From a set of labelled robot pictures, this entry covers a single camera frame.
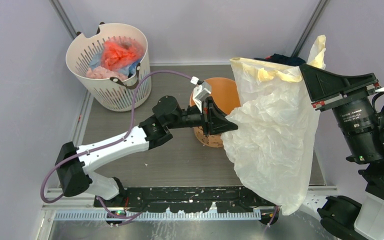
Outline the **pale yellow trash bag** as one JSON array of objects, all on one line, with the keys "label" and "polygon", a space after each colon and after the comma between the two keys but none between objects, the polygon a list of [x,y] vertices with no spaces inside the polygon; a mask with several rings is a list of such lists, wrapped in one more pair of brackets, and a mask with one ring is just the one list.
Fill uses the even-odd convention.
[{"label": "pale yellow trash bag", "polygon": [[308,191],[320,113],[299,67],[243,57],[230,60],[240,106],[227,119],[237,130],[221,135],[240,182],[296,212]]}]

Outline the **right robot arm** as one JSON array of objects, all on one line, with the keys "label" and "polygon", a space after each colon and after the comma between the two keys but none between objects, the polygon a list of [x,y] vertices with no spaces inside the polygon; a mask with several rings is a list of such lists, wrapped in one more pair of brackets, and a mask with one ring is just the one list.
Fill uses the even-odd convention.
[{"label": "right robot arm", "polygon": [[347,160],[367,165],[358,171],[367,185],[364,203],[328,196],[317,210],[320,223],[342,240],[384,240],[384,87],[372,73],[335,74],[300,66],[312,106],[332,110],[350,149]]}]

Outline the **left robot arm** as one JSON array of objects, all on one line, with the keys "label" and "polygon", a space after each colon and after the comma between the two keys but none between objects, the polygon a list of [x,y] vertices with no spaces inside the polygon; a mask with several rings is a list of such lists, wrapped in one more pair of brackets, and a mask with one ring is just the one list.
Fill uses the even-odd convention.
[{"label": "left robot arm", "polygon": [[126,193],[120,180],[96,173],[96,169],[122,157],[160,147],[173,138],[171,129],[201,127],[203,133],[220,135],[238,129],[211,96],[201,104],[182,109],[173,96],[159,99],[153,114],[126,133],[89,145],[65,143],[55,163],[62,196],[75,197],[88,193],[113,206],[121,206]]}]

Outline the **white slotted laundry basket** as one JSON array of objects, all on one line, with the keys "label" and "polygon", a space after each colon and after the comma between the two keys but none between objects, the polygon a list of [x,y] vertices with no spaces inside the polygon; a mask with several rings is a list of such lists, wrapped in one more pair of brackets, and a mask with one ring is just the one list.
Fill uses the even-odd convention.
[{"label": "white slotted laundry basket", "polygon": [[[93,57],[104,50],[104,42],[122,37],[136,40],[144,48],[144,55],[133,68],[133,73],[126,80],[87,77]],[[102,22],[92,37],[77,33],[66,52],[65,62],[71,73],[103,107],[115,112],[127,112],[132,109],[134,89],[150,73],[148,40],[141,30],[132,25]]]}]

